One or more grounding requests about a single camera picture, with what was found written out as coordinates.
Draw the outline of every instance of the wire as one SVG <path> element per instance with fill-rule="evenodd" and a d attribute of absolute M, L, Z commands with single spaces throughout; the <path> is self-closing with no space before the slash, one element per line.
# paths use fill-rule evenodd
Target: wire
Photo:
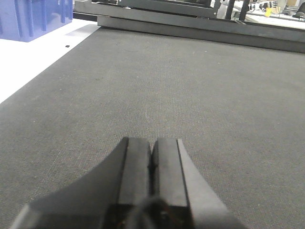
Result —
<path fill-rule="evenodd" d="M 150 214 L 153 207 L 157 207 L 156 209 L 158 209 L 160 214 L 162 211 L 165 211 L 172 223 L 176 227 L 181 228 L 181 222 L 172 213 L 168 204 L 160 197 L 155 196 L 146 198 L 131 210 L 126 221 L 126 229 L 156 229 Z"/>

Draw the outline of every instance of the black bar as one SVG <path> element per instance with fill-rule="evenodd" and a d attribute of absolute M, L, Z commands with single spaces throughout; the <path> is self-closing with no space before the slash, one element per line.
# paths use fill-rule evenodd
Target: black bar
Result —
<path fill-rule="evenodd" d="M 250 2 L 250 0 L 244 0 L 244 2 L 243 2 L 243 6 L 242 6 L 242 9 L 241 9 L 240 15 L 239 15 L 240 21 L 244 21 L 246 18 L 246 14 L 247 14 L 247 11 L 249 8 L 249 2 Z"/>
<path fill-rule="evenodd" d="M 259 31 L 264 28 L 260 28 L 260 27 L 258 27 L 257 31 L 256 30 L 252 31 L 253 33 L 256 33 L 257 36 L 253 36 L 253 35 L 250 36 L 246 34 L 236 34 L 232 32 L 200 30 L 194 28 L 162 25 L 162 24 L 142 22 L 142 21 L 124 20 L 124 19 L 110 18 L 104 16 L 98 17 L 98 25 L 104 27 L 116 28 L 116 29 L 123 29 L 123 30 L 140 31 L 140 32 L 169 35 L 175 37 L 193 38 L 199 40 L 224 42 L 229 44 L 239 44 L 239 45 L 247 45 L 247 46 L 259 47 L 259 48 L 305 53 L 305 45 L 302 38 L 300 39 L 302 42 L 297 42 L 291 40 L 280 40 L 280 39 L 263 37 L 261 36 L 261 34 L 259 34 Z M 243 26 L 247 30 L 252 29 L 250 25 L 242 25 L 242 24 L 236 24 L 236 25 Z M 278 37 L 278 34 L 269 34 L 269 35 Z"/>
<path fill-rule="evenodd" d="M 203 5 L 199 4 L 194 6 L 184 2 L 158 0 L 121 0 L 118 1 L 118 5 L 176 14 L 216 18 L 218 11 L 218 8 L 216 8 L 218 6 L 217 2 L 220 2 L 220 0 L 216 0 L 214 8 L 203 7 Z"/>
<path fill-rule="evenodd" d="M 227 20 L 232 19 L 232 12 L 233 12 L 233 8 L 234 8 L 234 3 L 235 3 L 235 0 L 229 0 L 229 5 L 228 5 L 227 11 L 225 13 L 225 19 L 227 19 Z"/>
<path fill-rule="evenodd" d="M 160 196 L 187 227 L 190 212 L 176 139 L 159 138 L 153 149 L 154 195 Z"/>
<path fill-rule="evenodd" d="M 129 138 L 119 205 L 138 205 L 149 196 L 151 150 L 145 138 Z"/>
<path fill-rule="evenodd" d="M 74 12 L 73 13 L 73 18 L 86 20 L 86 21 L 97 21 L 97 15 L 86 14 L 86 13 Z"/>

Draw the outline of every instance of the blue plastic bin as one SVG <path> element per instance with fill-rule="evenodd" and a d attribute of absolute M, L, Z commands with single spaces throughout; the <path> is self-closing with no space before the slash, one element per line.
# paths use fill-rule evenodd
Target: blue plastic bin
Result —
<path fill-rule="evenodd" d="M 29 42 L 72 18 L 72 0 L 0 0 L 0 39 Z"/>

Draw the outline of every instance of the gray fabric surface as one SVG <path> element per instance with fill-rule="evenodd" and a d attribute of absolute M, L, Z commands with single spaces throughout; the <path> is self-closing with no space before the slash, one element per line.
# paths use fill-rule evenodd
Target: gray fabric surface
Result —
<path fill-rule="evenodd" d="M 251 229 L 305 227 L 305 56 L 98 30 L 0 105 L 0 228 L 123 136 L 182 138 Z"/>

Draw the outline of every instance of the white table surface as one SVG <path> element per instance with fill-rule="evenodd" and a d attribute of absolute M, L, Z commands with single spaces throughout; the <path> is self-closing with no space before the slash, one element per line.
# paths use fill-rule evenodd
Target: white table surface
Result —
<path fill-rule="evenodd" d="M 73 19 L 31 42 L 0 39 L 0 103 L 98 28 L 96 22 Z"/>

